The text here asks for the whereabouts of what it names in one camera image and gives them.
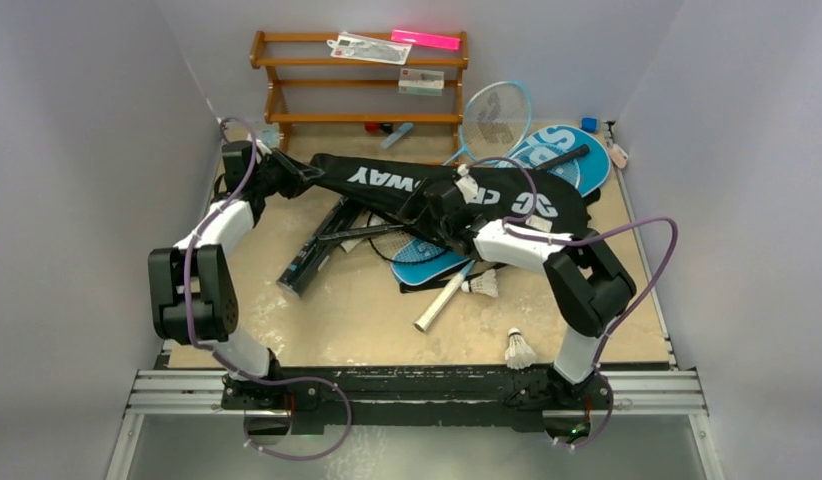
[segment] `white racket grip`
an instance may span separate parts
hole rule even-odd
[[[452,296],[455,295],[455,292],[461,288],[461,284],[464,283],[464,279],[467,278],[467,274],[470,272],[470,269],[473,268],[473,263],[474,262],[468,263],[466,267],[456,273],[452,279],[449,280],[449,283],[443,287],[443,290],[441,290],[437,298],[435,298],[435,301],[429,305],[429,308],[423,312],[420,319],[414,323],[414,327],[416,327],[417,330],[426,333],[426,330],[428,330],[432,322],[435,321],[435,318],[437,318],[440,311],[443,310],[443,307],[449,303],[449,299],[451,299]]]

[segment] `shuttlecock feather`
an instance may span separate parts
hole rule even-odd
[[[505,351],[505,364],[508,368],[520,370],[537,361],[538,356],[532,347],[526,343],[519,328],[508,331],[508,349]]]
[[[496,270],[490,269],[472,280],[465,280],[461,290],[467,293],[481,293],[489,297],[499,297],[496,289]]]

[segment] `gray floor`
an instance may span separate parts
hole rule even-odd
[[[283,439],[286,453],[315,453],[337,438]],[[545,435],[508,428],[354,427],[326,458],[289,462],[243,448],[238,416],[147,416],[131,468],[133,480],[440,480],[702,479],[687,417],[616,417],[602,437],[576,452]]]

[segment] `cable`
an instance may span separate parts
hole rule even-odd
[[[208,225],[220,215],[220,213],[225,210],[232,202],[240,197],[241,192],[246,187],[246,182],[249,180],[249,177],[252,175],[252,172],[255,170],[255,164],[258,162],[258,140],[255,130],[252,128],[251,125],[246,123],[243,119],[239,117],[227,117],[224,118],[220,122],[220,134],[223,137],[225,142],[228,142],[228,138],[225,135],[225,125],[228,122],[236,121],[243,125],[246,128],[246,131],[249,132],[250,137],[252,138],[252,155],[249,159],[249,166],[246,168],[246,173],[243,175],[243,179],[237,185],[237,188],[231,192],[231,195],[226,198],[223,204],[211,211],[208,216],[206,216],[196,227],[193,233],[190,236],[190,240],[187,243],[187,250],[184,254],[184,306],[185,306],[185,314],[187,317],[187,335],[190,338],[190,344],[193,347],[199,350],[205,350],[211,352],[211,355],[214,357],[214,360],[220,363],[226,370],[234,373],[235,375],[240,375],[243,378],[246,378],[249,381],[255,382],[260,385],[266,385],[268,387],[280,387],[284,385],[291,385],[294,383],[301,383],[301,382],[317,382],[322,383],[323,385],[327,385],[333,391],[337,392],[340,395],[340,398],[343,400],[344,406],[346,407],[346,425],[343,429],[343,432],[340,435],[340,438],[335,442],[332,446],[327,448],[326,450],[316,453],[313,455],[289,455],[286,453],[276,452],[274,450],[270,450],[268,448],[264,448],[262,445],[258,445],[252,438],[249,437],[248,431],[244,428],[244,432],[246,434],[246,445],[254,448],[255,450],[265,453],[267,455],[271,455],[273,457],[281,458],[284,460],[294,460],[294,461],[304,461],[304,460],[315,460],[318,458],[325,457],[326,455],[334,452],[343,444],[346,438],[349,436],[350,431],[352,430],[352,405],[349,402],[349,398],[347,398],[346,394],[343,393],[337,384],[332,383],[324,378],[319,377],[297,377],[297,378],[290,378],[287,380],[266,380],[256,375],[253,375],[249,372],[244,372],[237,368],[237,366],[232,365],[228,362],[222,355],[220,355],[213,346],[211,345],[203,345],[199,343],[199,339],[196,337],[196,319],[193,314],[193,292],[191,291],[190,287],[190,269],[192,264],[193,258],[193,250],[196,247],[196,242],[202,237],[202,233],[205,229],[208,228]]]
[[[596,431],[593,432],[592,435],[589,435],[585,441],[580,442],[578,444],[570,444],[569,447],[572,449],[581,448],[586,444],[590,443],[595,439],[602,431],[605,429],[606,425],[608,425],[609,420],[611,420],[611,412],[614,410],[614,391],[611,388],[611,383],[608,381],[608,378],[605,377],[599,371],[599,359],[602,356],[602,352],[605,349],[606,344],[608,343],[608,339],[611,338],[611,334],[617,330],[618,327],[623,323],[623,321],[631,315],[631,313],[641,304],[641,302],[646,299],[647,295],[655,288],[658,279],[664,273],[664,269],[667,268],[667,264],[670,262],[670,257],[673,255],[673,251],[676,250],[676,243],[679,239],[679,227],[676,222],[670,217],[651,217],[646,218],[643,220],[637,220],[634,222],[627,223],[625,225],[621,225],[616,228],[612,228],[611,230],[598,234],[596,236],[582,239],[582,240],[560,240],[557,238],[552,238],[550,236],[541,236],[541,235],[532,235],[528,233],[521,233],[515,230],[509,229],[508,225],[513,224],[516,222],[525,222],[528,220],[532,215],[535,214],[535,210],[537,209],[538,205],[538,189],[535,185],[534,180],[532,180],[531,175],[529,175],[528,170],[519,162],[516,162],[512,159],[505,158],[505,157],[492,157],[492,158],[485,158],[482,160],[477,160],[471,162],[467,165],[468,168],[474,167],[480,163],[488,162],[491,160],[504,160],[512,165],[516,166],[523,174],[526,176],[526,180],[529,184],[529,189],[532,192],[532,208],[529,212],[524,215],[523,217],[516,218],[511,216],[506,216],[502,218],[502,227],[505,232],[513,237],[521,238],[523,240],[531,240],[535,242],[544,242],[552,245],[561,245],[566,247],[584,247],[586,245],[590,245],[592,243],[596,243],[606,238],[613,237],[615,235],[619,235],[627,230],[634,230],[635,228],[641,227],[648,223],[655,223],[655,222],[667,222],[670,225],[670,242],[667,245],[667,250],[664,252],[664,257],[661,259],[661,262],[658,264],[658,268],[655,269],[655,274],[653,274],[652,278],[647,282],[646,287],[641,291],[641,293],[635,298],[635,300],[629,304],[626,310],[623,311],[617,318],[612,320],[605,329],[605,332],[602,335],[602,339],[600,340],[599,345],[597,346],[596,353],[594,354],[593,358],[593,365],[594,365],[594,373],[600,378],[600,380],[605,383],[606,389],[608,390],[608,398],[609,398],[609,407],[608,411],[605,414],[605,417],[602,420],[602,423],[597,427]]]

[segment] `table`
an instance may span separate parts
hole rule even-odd
[[[304,162],[314,153],[328,152],[427,163],[442,162],[453,153],[452,137],[443,127],[415,126],[389,150],[379,148],[382,139],[360,125],[303,125],[288,153]],[[337,199],[318,188],[294,200],[269,199],[260,223],[228,257],[241,327],[271,347],[282,365],[501,364],[511,327],[523,331],[540,362],[555,358],[566,325],[549,284],[516,268],[497,273],[498,299],[458,292],[426,334],[413,322],[438,292],[400,294],[389,265],[366,243],[349,254],[336,250],[301,299],[283,292],[276,279]],[[600,232],[629,221],[614,174],[589,212],[591,227]],[[626,232],[608,243],[643,288],[646,273],[635,236]],[[665,335],[650,300],[615,332],[603,362],[668,361]],[[168,366],[217,364],[205,352],[179,346]]]

